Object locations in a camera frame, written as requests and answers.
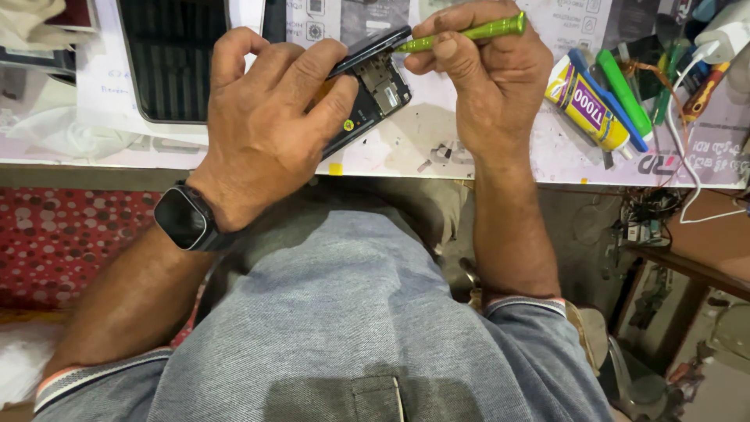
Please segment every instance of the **smartwatch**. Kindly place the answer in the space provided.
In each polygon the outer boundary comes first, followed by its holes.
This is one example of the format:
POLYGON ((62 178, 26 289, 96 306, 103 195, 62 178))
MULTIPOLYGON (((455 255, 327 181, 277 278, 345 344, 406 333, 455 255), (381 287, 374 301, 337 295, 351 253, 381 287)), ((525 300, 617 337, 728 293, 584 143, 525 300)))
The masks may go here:
POLYGON ((220 251, 229 248, 242 232, 221 233, 211 207, 184 180, 164 192, 154 208, 154 220, 185 251, 220 251))

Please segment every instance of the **forearm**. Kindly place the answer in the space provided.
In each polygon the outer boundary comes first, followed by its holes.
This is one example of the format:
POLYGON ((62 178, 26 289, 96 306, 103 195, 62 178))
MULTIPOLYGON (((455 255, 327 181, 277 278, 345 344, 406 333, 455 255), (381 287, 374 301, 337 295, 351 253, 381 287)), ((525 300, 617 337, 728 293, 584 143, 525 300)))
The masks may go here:
POLYGON ((527 160, 503 166, 477 160, 474 252, 485 305, 513 294, 560 295, 557 260, 527 160))
POLYGON ((150 228, 87 288, 44 376, 169 344, 190 317, 214 256, 182 251, 150 228))

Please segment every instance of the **yellow tape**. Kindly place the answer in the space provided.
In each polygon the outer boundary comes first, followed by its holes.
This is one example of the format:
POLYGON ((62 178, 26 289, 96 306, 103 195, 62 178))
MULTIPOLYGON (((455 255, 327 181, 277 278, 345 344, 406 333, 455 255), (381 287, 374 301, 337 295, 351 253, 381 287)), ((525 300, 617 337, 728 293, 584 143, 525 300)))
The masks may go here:
POLYGON ((331 163, 328 165, 328 174, 330 176, 343 176, 344 165, 341 163, 331 163))

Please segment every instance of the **hand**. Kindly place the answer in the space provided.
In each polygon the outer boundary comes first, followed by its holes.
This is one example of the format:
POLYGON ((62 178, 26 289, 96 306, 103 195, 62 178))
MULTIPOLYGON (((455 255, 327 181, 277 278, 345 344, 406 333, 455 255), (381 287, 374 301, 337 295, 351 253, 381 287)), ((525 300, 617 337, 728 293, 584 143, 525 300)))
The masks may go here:
POLYGON ((414 27, 414 38, 437 35, 432 51, 404 60, 414 74, 446 72, 455 85, 458 137, 477 164, 529 165, 529 137, 552 69, 552 53, 539 35, 471 41, 456 31, 513 17, 510 0, 469 2, 438 11, 414 27))
POLYGON ((208 155, 187 180, 204 195, 223 232, 249 224, 268 205, 303 186, 323 147, 349 117, 358 83, 339 77, 305 113, 347 48, 335 40, 309 50, 268 41, 248 28, 214 45, 208 100, 208 155), (243 56, 257 55, 245 72, 243 56))

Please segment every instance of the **charging cable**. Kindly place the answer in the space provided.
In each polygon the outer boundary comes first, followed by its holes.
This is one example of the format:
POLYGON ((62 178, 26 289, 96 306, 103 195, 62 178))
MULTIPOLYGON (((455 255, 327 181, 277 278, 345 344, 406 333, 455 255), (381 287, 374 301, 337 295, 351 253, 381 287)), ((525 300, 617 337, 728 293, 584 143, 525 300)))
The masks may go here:
MULTIPOLYGON (((684 71, 679 75, 677 78, 677 81, 674 83, 674 90, 677 91, 677 87, 680 86, 680 84, 683 82, 685 77, 688 75, 690 70, 701 60, 703 60, 706 56, 710 56, 714 51, 716 51, 717 48, 719 48, 719 45, 721 42, 719 41, 711 41, 709 43, 702 44, 700 47, 698 47, 697 50, 695 50, 695 53, 693 53, 693 60, 690 62, 688 67, 685 68, 684 71)), ((718 214, 717 216, 710 216, 706 217, 705 219, 698 219, 698 220, 685 220, 685 212, 688 210, 688 208, 693 204, 695 201, 695 198, 698 197, 699 194, 701 194, 701 189, 703 186, 701 185, 701 178, 698 177, 698 174, 695 173, 695 170, 693 169, 692 164, 685 158, 685 149, 683 148, 683 143, 680 141, 680 134, 677 132, 677 128, 674 125, 674 119, 672 117, 672 105, 674 104, 674 97, 670 95, 669 102, 667 102, 667 126, 669 127, 669 132, 672 133, 672 138, 674 139, 674 143, 677 146, 677 152, 679 152, 679 156, 682 159, 682 164, 685 166, 685 168, 688 170, 688 173, 690 173, 690 176, 695 181, 695 190, 693 191, 693 195, 690 196, 688 199, 688 202, 685 204, 685 206, 682 208, 682 212, 679 215, 679 222, 680 223, 700 223, 700 222, 706 222, 708 220, 718 219, 719 217, 725 217, 725 216, 732 216, 734 214, 740 214, 740 213, 746 213, 747 211, 745 209, 740 209, 737 211, 732 211, 731 213, 724 213, 724 214, 718 214)), ((685 140, 686 143, 690 144, 690 137, 692 136, 692 130, 690 130, 690 134, 688 135, 688 139, 685 140)))

